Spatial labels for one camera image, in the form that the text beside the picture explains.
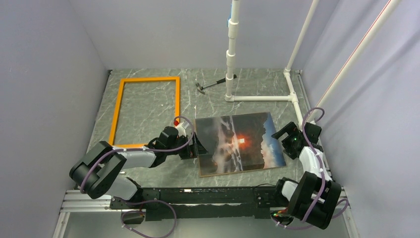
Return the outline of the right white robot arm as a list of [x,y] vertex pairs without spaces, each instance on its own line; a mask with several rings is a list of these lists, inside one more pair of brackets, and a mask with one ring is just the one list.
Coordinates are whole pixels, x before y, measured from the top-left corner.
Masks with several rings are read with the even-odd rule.
[[289,122],[272,135],[279,139],[284,153],[291,159],[298,159],[304,173],[299,181],[280,179],[273,192],[273,200],[285,209],[273,212],[271,218],[277,225],[288,227],[294,219],[311,226],[326,229],[333,218],[335,207],[341,194],[341,185],[334,182],[325,170],[323,149],[317,144],[321,127],[307,123],[299,130],[294,122]]

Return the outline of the sunset landscape photo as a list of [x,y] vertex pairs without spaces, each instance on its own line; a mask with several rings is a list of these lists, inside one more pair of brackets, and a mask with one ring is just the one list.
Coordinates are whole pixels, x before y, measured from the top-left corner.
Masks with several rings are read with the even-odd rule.
[[286,166],[269,112],[195,119],[199,175],[211,177]]

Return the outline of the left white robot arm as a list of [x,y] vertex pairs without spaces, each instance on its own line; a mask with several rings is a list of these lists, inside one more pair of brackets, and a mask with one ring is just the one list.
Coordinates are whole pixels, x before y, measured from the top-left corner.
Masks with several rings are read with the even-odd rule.
[[139,148],[98,142],[70,169],[69,177],[91,199],[110,195],[121,198],[129,208],[136,208],[142,202],[143,189],[133,179],[121,176],[122,170],[155,168],[171,155],[192,159],[206,152],[195,132],[188,136],[180,125],[167,126],[158,137]]

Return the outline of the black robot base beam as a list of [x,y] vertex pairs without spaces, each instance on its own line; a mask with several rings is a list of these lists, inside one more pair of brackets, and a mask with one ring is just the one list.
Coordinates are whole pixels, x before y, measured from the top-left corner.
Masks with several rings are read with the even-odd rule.
[[125,202],[113,196],[111,210],[137,210],[146,221],[253,217],[270,219],[271,213],[288,206],[273,185],[193,188],[141,188]]

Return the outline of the orange picture frame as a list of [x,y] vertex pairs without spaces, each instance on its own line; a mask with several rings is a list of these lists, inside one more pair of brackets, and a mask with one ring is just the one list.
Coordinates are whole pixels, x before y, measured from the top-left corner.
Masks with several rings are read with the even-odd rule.
[[111,129],[110,129],[110,133],[109,133],[109,137],[108,137],[108,143],[110,145],[115,145],[117,147],[122,147],[122,148],[138,148],[138,147],[142,147],[142,146],[145,145],[144,143],[140,143],[140,144],[120,144],[120,145],[117,145],[117,144],[114,143],[125,84],[127,84],[127,83],[167,82],[167,81],[174,81],[175,82],[174,115],[177,117],[177,116],[181,115],[181,78],[179,76],[146,77],[146,78],[123,78],[123,79],[121,79],[120,84],[119,84],[119,88],[118,88],[118,92],[117,92],[117,96],[116,96],[116,102],[115,102],[115,107],[114,107],[114,112],[113,112],[113,117],[112,117]]

